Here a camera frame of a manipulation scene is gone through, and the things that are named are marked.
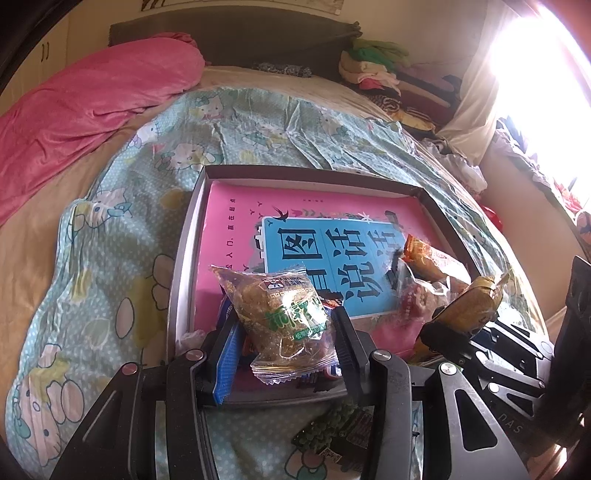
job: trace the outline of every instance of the headboard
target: headboard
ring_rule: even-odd
[[[173,10],[111,25],[109,45],[162,32],[190,34],[212,65],[288,63],[310,67],[314,75],[337,82],[340,52],[361,36],[358,22],[347,24],[281,8],[224,5]]]

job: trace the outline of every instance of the bedding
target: bedding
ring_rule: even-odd
[[[148,38],[90,55],[24,95],[0,117],[0,226],[136,113],[195,86],[203,67],[184,41]]]
[[[134,135],[134,128],[155,114],[151,125],[158,138],[138,143],[135,136],[142,135]],[[271,137],[281,141],[269,143]],[[197,90],[134,118],[0,229],[0,261],[8,267],[0,278],[0,326],[15,332],[12,350],[0,352],[0,388],[16,377],[7,395],[6,433],[17,459],[36,477],[49,476],[77,421],[122,363],[158,361],[184,210],[200,166],[219,162],[357,171],[425,187],[484,273],[511,271],[501,314],[545,333],[531,287],[504,237],[457,181],[376,105],[316,77],[205,69]],[[130,321],[129,308],[121,309],[124,299],[140,306],[147,320]],[[295,478],[307,464],[289,440],[320,410],[307,407],[300,417],[284,409],[235,418],[239,413],[212,413],[220,477]],[[264,422],[266,415],[274,421]],[[261,445],[271,428],[272,447]]]

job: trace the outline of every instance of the window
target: window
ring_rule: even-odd
[[[572,36],[540,8],[540,17],[521,17],[497,37],[492,70],[499,114],[527,137],[528,156],[536,153],[542,173],[591,205],[591,107],[581,86],[591,65]]]

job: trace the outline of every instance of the blue label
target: blue label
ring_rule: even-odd
[[[340,294],[350,317],[391,312],[396,298],[386,272],[404,246],[388,222],[330,218],[264,217],[265,270],[305,265],[322,296]]]

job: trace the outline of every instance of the light blue bedsheet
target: light blue bedsheet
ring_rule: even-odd
[[[61,218],[53,282],[7,398],[8,443],[18,461],[34,477],[48,478],[118,368],[129,361],[159,363],[173,259],[202,165],[362,171],[423,186],[481,270],[508,271],[481,215],[458,200],[413,148],[396,122],[360,119],[258,89],[187,93],[142,127],[87,198],[73,202]],[[531,327],[519,288],[510,293],[505,310],[513,305],[522,325]],[[290,445],[324,408],[212,414],[221,479],[350,478]],[[158,471],[165,475],[158,425]]]

